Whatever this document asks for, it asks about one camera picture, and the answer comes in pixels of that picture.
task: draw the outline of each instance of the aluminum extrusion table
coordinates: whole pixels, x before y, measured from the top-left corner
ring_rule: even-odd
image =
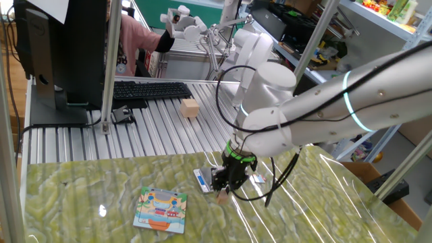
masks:
[[[101,134],[100,124],[92,128],[32,129],[24,137],[23,163],[222,151],[230,139],[232,128],[222,120],[216,108],[216,82],[126,77],[116,77],[116,80],[185,82],[200,105],[198,117],[183,118],[180,99],[159,99],[148,101],[147,109],[133,109],[136,123],[111,124],[110,135]],[[220,92],[221,108],[233,121],[237,111],[231,106],[231,99],[237,87],[236,82],[224,82]],[[30,103],[27,102],[26,119],[30,117],[29,109]],[[100,111],[88,112],[90,122],[95,122],[100,116]]]

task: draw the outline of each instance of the green led ring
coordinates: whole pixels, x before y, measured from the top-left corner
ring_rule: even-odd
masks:
[[[237,154],[235,154],[235,152],[233,152],[233,150],[230,148],[230,142],[227,142],[227,152],[229,153],[229,155],[231,155],[233,158],[237,159],[238,161],[240,161],[241,163],[245,162],[245,163],[250,163],[255,161],[255,157],[241,157]]]

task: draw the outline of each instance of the paper sheet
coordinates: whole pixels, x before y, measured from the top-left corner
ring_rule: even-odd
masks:
[[[45,11],[62,24],[65,23],[66,14],[68,13],[69,0],[28,0],[38,8]]]

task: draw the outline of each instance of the children's book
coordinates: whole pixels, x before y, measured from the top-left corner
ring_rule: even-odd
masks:
[[[187,197],[184,193],[143,186],[134,226],[183,234]]]

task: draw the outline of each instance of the green marbled mat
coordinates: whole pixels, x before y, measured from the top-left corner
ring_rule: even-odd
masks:
[[[275,158],[277,175],[293,152]],[[192,172],[221,165],[220,153],[197,153],[29,165],[27,242],[413,242],[416,230],[319,147],[303,149],[271,200],[217,205]],[[271,163],[258,172],[271,181]],[[141,186],[188,195],[184,234],[132,226]],[[248,181],[239,194],[266,193]]]

